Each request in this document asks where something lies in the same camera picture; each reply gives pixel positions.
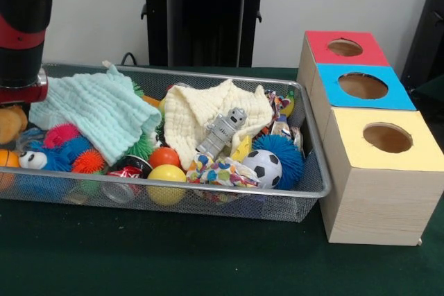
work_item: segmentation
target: mint green muslin cloth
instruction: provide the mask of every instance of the mint green muslin cloth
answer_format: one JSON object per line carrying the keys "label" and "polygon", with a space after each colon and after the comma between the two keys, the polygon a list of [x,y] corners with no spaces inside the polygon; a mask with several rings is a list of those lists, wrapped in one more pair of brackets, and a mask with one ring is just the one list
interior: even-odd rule
{"label": "mint green muslin cloth", "polygon": [[134,93],[133,82],[111,65],[106,73],[48,78],[45,101],[32,103],[29,121],[43,130],[62,123],[77,126],[113,165],[142,133],[159,125],[158,109]]}

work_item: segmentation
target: soccer ball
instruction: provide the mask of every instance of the soccer ball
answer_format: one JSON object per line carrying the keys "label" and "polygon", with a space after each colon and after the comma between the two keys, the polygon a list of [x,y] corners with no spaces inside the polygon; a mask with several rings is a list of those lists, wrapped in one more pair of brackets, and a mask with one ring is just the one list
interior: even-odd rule
{"label": "soccer ball", "polygon": [[274,189],[282,177],[282,165],[278,157],[267,150],[252,151],[242,164],[256,172],[261,189]]}

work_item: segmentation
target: red box lid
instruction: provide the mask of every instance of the red box lid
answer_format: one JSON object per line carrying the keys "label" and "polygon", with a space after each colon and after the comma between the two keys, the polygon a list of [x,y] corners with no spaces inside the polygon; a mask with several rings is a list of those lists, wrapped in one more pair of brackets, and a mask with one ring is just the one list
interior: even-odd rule
{"label": "red box lid", "polygon": [[371,33],[307,31],[305,35],[318,64],[390,66]]}

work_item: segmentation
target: wooden box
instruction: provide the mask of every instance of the wooden box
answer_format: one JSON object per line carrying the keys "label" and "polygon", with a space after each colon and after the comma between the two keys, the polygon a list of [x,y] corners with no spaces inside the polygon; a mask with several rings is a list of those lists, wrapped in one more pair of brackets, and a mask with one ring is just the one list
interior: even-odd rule
{"label": "wooden box", "polygon": [[444,156],[420,112],[333,107],[323,145],[329,242],[416,245],[444,191]]}
{"label": "wooden box", "polygon": [[370,33],[307,31],[300,54],[298,82],[305,86],[309,96],[317,64],[389,66]]}
{"label": "wooden box", "polygon": [[321,139],[332,106],[416,110],[391,67],[318,64],[317,69],[310,101]]}

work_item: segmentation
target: soda can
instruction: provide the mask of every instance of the soda can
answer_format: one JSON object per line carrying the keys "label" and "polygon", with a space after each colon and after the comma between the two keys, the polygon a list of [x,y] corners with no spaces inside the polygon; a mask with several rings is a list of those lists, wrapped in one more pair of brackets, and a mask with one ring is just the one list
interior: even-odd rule
{"label": "soda can", "polygon": [[[115,177],[147,178],[151,166],[137,156],[127,155],[106,174]],[[102,184],[102,192],[118,204],[127,204],[133,201],[142,191],[141,186],[126,183],[106,182]]]}

